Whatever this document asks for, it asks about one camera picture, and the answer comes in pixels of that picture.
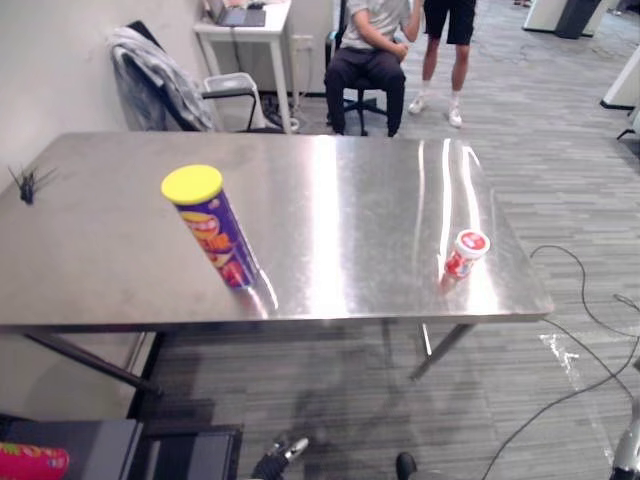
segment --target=hand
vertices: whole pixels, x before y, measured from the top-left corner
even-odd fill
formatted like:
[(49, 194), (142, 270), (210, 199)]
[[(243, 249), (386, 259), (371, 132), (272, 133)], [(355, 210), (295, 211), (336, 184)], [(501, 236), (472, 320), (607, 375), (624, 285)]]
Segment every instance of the hand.
[(398, 57), (398, 61), (402, 62), (409, 53), (409, 45), (406, 43), (396, 43), (393, 49), (393, 54)]

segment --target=plastic sheet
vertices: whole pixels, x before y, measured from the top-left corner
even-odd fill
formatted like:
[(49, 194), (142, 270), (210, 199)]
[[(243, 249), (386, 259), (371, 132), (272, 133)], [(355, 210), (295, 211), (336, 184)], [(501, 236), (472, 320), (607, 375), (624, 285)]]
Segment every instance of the plastic sheet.
[[(589, 337), (592, 337), (592, 340), (595, 341), (602, 341), (601, 332), (586, 332), (579, 335), (578, 338), (585, 344), (589, 345), (591, 343)], [(585, 383), (583, 380), (578, 369), (578, 360), (581, 356), (586, 355), (587, 358), (591, 358), (587, 352), (585, 352), (573, 339), (565, 334), (552, 333), (540, 335), (540, 340), (542, 340), (542, 343), (551, 349), (551, 352), (558, 359), (560, 366), (567, 374), (569, 383), (574, 390), (582, 390), (589, 386), (588, 383)], [(611, 337), (611, 341), (625, 342), (624, 339), (613, 337)], [(584, 395), (578, 396), (575, 401), (582, 404), (582, 407), (586, 412), (586, 418), (589, 420), (589, 423), (593, 428), (597, 442), (602, 448), (604, 456), (607, 458), (610, 465), (613, 464), (616, 446), (612, 445), (609, 440), (609, 436), (607, 435), (607, 431), (605, 430), (602, 422), (602, 416), (598, 411), (598, 406), (594, 401), (593, 396), (589, 395), (589, 393), (585, 393)]]

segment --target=seated person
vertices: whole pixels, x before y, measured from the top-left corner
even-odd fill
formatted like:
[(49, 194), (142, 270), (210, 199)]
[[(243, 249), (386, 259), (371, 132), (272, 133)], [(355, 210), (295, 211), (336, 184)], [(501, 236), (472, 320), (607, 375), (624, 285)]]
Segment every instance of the seated person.
[(404, 72), (400, 62), (409, 51), (394, 43), (398, 26), (414, 42), (420, 28), (421, 2), (414, 0), (348, 0), (349, 24), (331, 59), (324, 83), (333, 131), (344, 133), (344, 89), (358, 76), (387, 93), (387, 128), (393, 137), (400, 127), (404, 104)]

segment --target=small white container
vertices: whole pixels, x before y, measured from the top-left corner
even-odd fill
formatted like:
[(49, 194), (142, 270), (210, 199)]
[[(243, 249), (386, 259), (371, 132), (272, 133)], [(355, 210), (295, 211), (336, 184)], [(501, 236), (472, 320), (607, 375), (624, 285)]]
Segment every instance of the small white container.
[(462, 230), (456, 237), (453, 252), (445, 264), (445, 272), (456, 278), (464, 278), (474, 262), (482, 258), (491, 246), (489, 237), (479, 230)]

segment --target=purple can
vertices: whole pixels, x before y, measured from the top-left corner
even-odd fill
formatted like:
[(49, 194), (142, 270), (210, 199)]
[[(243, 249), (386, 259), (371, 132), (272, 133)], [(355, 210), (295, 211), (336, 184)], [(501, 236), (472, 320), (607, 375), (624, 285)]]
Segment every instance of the purple can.
[(178, 209), (225, 283), (247, 287), (255, 281), (257, 269), (222, 183), (216, 168), (188, 165), (167, 175), (162, 193)]

